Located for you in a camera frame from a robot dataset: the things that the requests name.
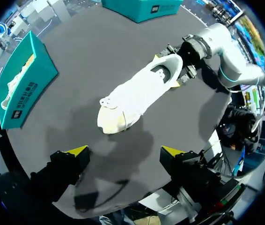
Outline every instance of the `white sneaker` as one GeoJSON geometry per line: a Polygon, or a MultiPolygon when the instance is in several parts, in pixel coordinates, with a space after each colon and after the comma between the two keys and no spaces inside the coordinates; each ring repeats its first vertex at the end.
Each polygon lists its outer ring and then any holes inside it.
{"type": "Polygon", "coordinates": [[[119,85],[109,96],[100,100],[97,126],[102,128],[105,134],[115,134],[131,127],[152,103],[175,84],[182,67],[183,60],[177,54],[150,62],[129,81],[119,85]],[[162,69],[151,71],[157,66],[165,66],[170,71],[170,79],[167,82],[163,81],[165,74],[162,69]]]}
{"type": "Polygon", "coordinates": [[[11,99],[11,96],[14,93],[15,88],[17,87],[19,81],[21,80],[21,78],[25,74],[26,70],[27,70],[27,67],[23,66],[21,71],[20,71],[20,73],[17,74],[12,81],[7,83],[7,87],[9,89],[9,92],[8,92],[7,97],[5,98],[5,100],[3,100],[1,102],[1,104],[0,104],[3,110],[7,110],[7,105],[9,103],[10,99],[11,99]]]}

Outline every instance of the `black cable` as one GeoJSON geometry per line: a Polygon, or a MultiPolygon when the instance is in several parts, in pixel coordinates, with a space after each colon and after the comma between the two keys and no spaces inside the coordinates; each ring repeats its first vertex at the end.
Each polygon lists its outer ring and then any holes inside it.
{"type": "Polygon", "coordinates": [[[263,183],[265,183],[265,172],[264,172],[264,175],[263,175],[263,183]]]}
{"type": "Polygon", "coordinates": [[[226,158],[226,162],[225,162],[225,159],[224,159],[224,163],[228,165],[228,168],[229,168],[229,171],[230,171],[230,175],[232,175],[232,170],[231,170],[231,167],[230,167],[230,164],[229,164],[228,157],[227,157],[225,151],[222,150],[222,153],[223,153],[223,156],[226,158]]]}

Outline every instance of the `teal shoe box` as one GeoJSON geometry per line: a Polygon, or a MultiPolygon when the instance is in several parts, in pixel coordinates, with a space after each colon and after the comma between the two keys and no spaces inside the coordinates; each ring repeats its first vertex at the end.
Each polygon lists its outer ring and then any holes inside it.
{"type": "Polygon", "coordinates": [[[176,14],[183,0],[102,0],[102,6],[136,23],[176,14]]]}
{"type": "Polygon", "coordinates": [[[58,71],[45,45],[30,31],[16,47],[0,76],[1,128],[20,128],[35,101],[56,75],[58,71]],[[7,83],[19,74],[28,59],[31,63],[11,95],[7,109],[4,110],[1,102],[8,94],[7,83]]]}

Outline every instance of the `shoe toe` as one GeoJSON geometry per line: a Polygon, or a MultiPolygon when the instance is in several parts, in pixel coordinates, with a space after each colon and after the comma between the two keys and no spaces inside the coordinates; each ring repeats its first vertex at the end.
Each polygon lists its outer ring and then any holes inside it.
{"type": "Polygon", "coordinates": [[[104,134],[115,134],[125,130],[126,123],[123,112],[119,108],[109,109],[102,106],[97,117],[97,126],[104,134]]]}

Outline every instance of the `gray tabletop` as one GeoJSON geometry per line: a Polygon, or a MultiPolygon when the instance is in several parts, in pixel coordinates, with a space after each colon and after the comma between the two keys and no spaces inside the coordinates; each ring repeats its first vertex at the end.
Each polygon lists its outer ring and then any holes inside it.
{"type": "MultiPolygon", "coordinates": [[[[91,161],[81,179],[55,203],[61,211],[88,218],[123,208],[170,181],[159,163],[161,145],[195,152],[204,147],[229,99],[207,69],[165,93],[127,131],[104,135],[97,127],[100,98],[133,77],[168,43],[179,46],[183,36],[204,27],[184,8],[177,15],[136,24],[98,5],[44,38],[59,75],[23,128],[8,135],[28,174],[41,170],[58,150],[90,147],[91,161]]],[[[207,64],[216,70],[220,60],[207,64]]]]}

